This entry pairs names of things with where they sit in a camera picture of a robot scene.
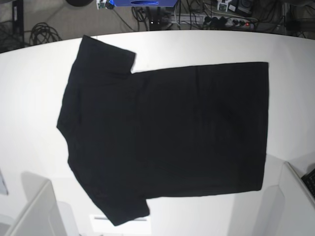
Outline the black keyboard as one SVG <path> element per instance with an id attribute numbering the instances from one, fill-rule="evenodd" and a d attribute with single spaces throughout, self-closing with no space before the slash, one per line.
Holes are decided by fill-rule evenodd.
<path id="1" fill-rule="evenodd" d="M 315 169 L 302 177 L 302 181 L 308 188 L 309 192 L 315 197 Z"/>

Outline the white partition panel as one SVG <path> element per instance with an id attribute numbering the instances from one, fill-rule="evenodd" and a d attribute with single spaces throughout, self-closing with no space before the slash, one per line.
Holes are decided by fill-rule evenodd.
<path id="1" fill-rule="evenodd" d="M 30 191 L 28 202 L 16 219 L 0 217 L 2 236 L 78 236 L 72 208 L 56 200 L 52 183 L 44 178 Z"/>
<path id="2" fill-rule="evenodd" d="M 264 191 L 254 232 L 257 236 L 315 234 L 315 200 L 288 162 L 279 183 Z"/>

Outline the black T-shirt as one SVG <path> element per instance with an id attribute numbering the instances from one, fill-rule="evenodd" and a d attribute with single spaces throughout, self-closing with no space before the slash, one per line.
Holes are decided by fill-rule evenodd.
<path id="1" fill-rule="evenodd" d="M 72 172 L 110 222 L 148 216 L 152 198 L 259 191 L 268 63 L 133 74 L 135 57 L 84 36 L 57 123 Z"/>

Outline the white power strip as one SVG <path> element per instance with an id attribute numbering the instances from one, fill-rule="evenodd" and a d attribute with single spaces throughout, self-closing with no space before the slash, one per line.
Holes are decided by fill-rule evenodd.
<path id="1" fill-rule="evenodd" d="M 194 26 L 218 25 L 249 29 L 257 19 L 239 16 L 205 15 L 205 14 L 171 14 L 167 20 L 173 24 L 189 24 Z"/>

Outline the white partition panel right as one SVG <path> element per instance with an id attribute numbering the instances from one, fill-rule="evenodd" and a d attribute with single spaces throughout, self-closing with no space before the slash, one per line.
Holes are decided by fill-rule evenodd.
<path id="1" fill-rule="evenodd" d="M 264 191 L 254 232 L 257 236 L 315 234 L 315 200 L 288 162 L 279 183 Z"/>

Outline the blue box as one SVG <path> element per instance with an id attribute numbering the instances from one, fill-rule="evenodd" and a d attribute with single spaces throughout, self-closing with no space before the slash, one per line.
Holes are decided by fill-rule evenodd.
<path id="1" fill-rule="evenodd" d="M 177 0 L 113 0 L 117 7 L 148 6 L 173 7 Z"/>

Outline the white partition panel left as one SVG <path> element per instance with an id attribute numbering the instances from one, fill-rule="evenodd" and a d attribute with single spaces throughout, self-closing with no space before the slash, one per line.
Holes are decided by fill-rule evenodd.
<path id="1" fill-rule="evenodd" d="M 56 200 L 52 183 L 44 178 L 30 191 L 28 202 L 16 219 L 0 217 L 2 236 L 78 236 L 72 208 Z"/>

